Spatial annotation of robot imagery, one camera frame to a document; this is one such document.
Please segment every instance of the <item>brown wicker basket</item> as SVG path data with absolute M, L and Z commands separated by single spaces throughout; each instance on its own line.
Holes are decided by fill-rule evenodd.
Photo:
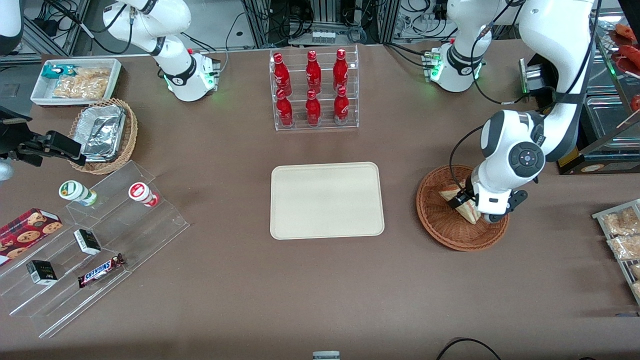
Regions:
M 116 160 L 110 163 L 86 163 L 82 167 L 71 163 L 71 166 L 73 166 L 76 170 L 89 172 L 94 175 L 104 175 L 110 172 L 114 172 L 123 167 L 131 158 L 133 148 L 136 146 L 136 136 L 138 135 L 138 120 L 136 119 L 136 114 L 131 111 L 131 108 L 129 107 L 129 105 L 127 105 L 126 102 L 120 99 L 99 101 L 95 104 L 89 105 L 89 107 L 98 108 L 108 105 L 119 105 L 127 111 L 127 118 L 125 119 L 118 157 L 116 158 Z M 78 125 L 79 119 L 80 114 L 76 116 L 76 121 L 74 121 L 73 125 L 71 125 L 71 131 L 69 131 L 70 138 L 73 138 L 74 134 L 76 133 L 76 126 Z
M 465 165 L 453 165 L 453 172 L 460 183 L 473 171 Z M 449 166 L 442 166 L 422 179 L 415 197 L 418 216 L 425 229 L 445 246 L 460 251 L 478 251 L 492 246 L 500 240 L 509 224 L 509 215 L 496 224 L 480 219 L 476 225 L 466 221 L 456 210 L 449 207 L 439 191 L 453 184 Z

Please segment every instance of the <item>clear acrylic display stand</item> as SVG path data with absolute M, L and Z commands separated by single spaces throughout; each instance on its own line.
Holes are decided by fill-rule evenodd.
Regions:
M 335 53 L 338 49 L 345 49 L 347 52 L 347 63 L 349 64 L 347 98 L 349 99 L 349 117 L 346 125 L 339 126 L 333 121 L 333 102 L 337 96 L 333 90 L 333 64 L 335 63 Z M 317 53 L 317 61 L 322 69 L 322 92 L 318 94 L 317 99 L 320 102 L 322 115 L 319 127 L 310 127 L 307 122 L 307 52 L 315 50 Z M 278 117 L 278 109 L 276 108 L 276 86 L 273 70 L 275 63 L 273 62 L 273 54 L 281 53 L 285 65 L 289 68 L 291 76 L 292 94 L 288 97 L 293 109 L 294 125 L 292 127 L 284 127 Z M 358 48 L 352 46 L 327 46 L 327 47 L 307 47 L 299 49 L 297 47 L 286 47 L 282 49 L 271 50 L 269 58 L 269 76 L 271 77 L 271 100 L 273 103 L 273 118 L 275 120 L 276 130 L 320 130 L 320 129 L 345 129 L 350 127 L 358 127 L 360 125 L 360 113 L 358 112 L 358 98 L 360 91 L 358 87 Z
M 93 206 L 71 202 L 59 211 L 65 224 L 62 232 L 43 239 L 41 246 L 32 247 L 27 256 L 0 270 L 0 296 L 10 314 L 30 317 L 41 338 L 51 337 L 189 227 L 153 180 L 144 168 L 129 161 L 92 187 L 98 194 Z M 129 198 L 130 185 L 138 181 L 160 195 L 158 205 L 149 208 Z M 73 235 L 79 228 L 93 231 L 102 247 L 99 254 L 80 251 Z M 126 261 L 123 266 L 79 288 L 78 277 L 118 253 Z M 50 261 L 58 281 L 50 286 L 34 284 L 25 266 L 32 259 Z

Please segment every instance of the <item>coca-cola bottle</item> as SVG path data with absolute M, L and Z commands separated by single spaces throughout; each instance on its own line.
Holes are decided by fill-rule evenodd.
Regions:
M 349 65 L 347 64 L 347 52 L 338 49 L 335 53 L 335 64 L 333 64 L 333 90 L 338 91 L 338 86 L 347 86 Z
M 320 102 L 316 99 L 316 91 L 309 89 L 307 91 L 307 122 L 310 127 L 320 126 Z
M 349 116 L 349 99 L 347 99 L 347 88 L 344 85 L 338 86 L 338 96 L 333 102 L 333 113 L 335 114 L 333 121 L 342 126 L 347 124 Z
M 276 85 L 279 89 L 284 90 L 284 95 L 291 95 L 291 77 L 289 76 L 289 69 L 282 62 L 282 54 L 275 53 L 273 55 L 273 62 L 276 63 L 275 69 L 273 69 L 273 75 L 276 77 Z
M 283 127 L 293 126 L 293 110 L 291 110 L 291 103 L 284 94 L 284 90 L 278 89 L 276 91 L 276 108 L 278 109 L 278 117 Z
M 317 54 L 311 50 L 307 53 L 307 84 L 316 91 L 316 95 L 322 92 L 322 70 L 317 62 Z

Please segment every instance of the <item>bottle cap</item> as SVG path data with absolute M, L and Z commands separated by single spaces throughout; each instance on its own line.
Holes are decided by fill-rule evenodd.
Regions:
M 135 201 L 143 201 L 149 195 L 150 190 L 145 183 L 135 183 L 129 188 L 129 197 Z
M 83 192 L 84 186 L 74 180 L 65 181 L 62 185 L 60 185 L 60 189 L 58 189 L 58 194 L 62 199 L 71 201 L 80 197 Z

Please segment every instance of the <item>table surface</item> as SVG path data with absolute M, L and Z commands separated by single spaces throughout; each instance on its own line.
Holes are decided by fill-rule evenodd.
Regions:
M 462 336 L 507 359 L 640 357 L 640 318 L 614 317 L 637 306 L 590 217 L 638 198 L 637 176 L 560 176 L 547 164 L 498 244 L 449 250 L 422 228 L 415 191 L 501 107 L 475 88 L 452 94 L 426 84 L 418 67 L 385 47 L 359 51 L 360 128 L 330 133 L 276 133 L 268 51 L 232 53 L 220 90 L 194 103 L 167 91 L 152 58 L 120 58 L 118 96 L 140 123 L 132 158 L 192 226 L 52 339 L 0 311 L 0 357 L 309 359 L 340 350 L 345 360 L 434 359 Z M 495 42 L 481 86 L 514 98 L 517 60 L 531 55 L 520 41 Z M 31 128 L 66 133 L 77 112 L 34 106 Z M 456 161 L 477 165 L 478 141 L 465 142 Z M 275 167 L 352 161 L 380 168 L 382 235 L 271 237 Z M 17 164 L 16 174 L 0 191 L 2 224 L 31 207 L 62 208 L 56 191 L 64 180 L 102 179 L 57 159 Z M 462 344 L 444 360 L 456 356 L 490 354 Z

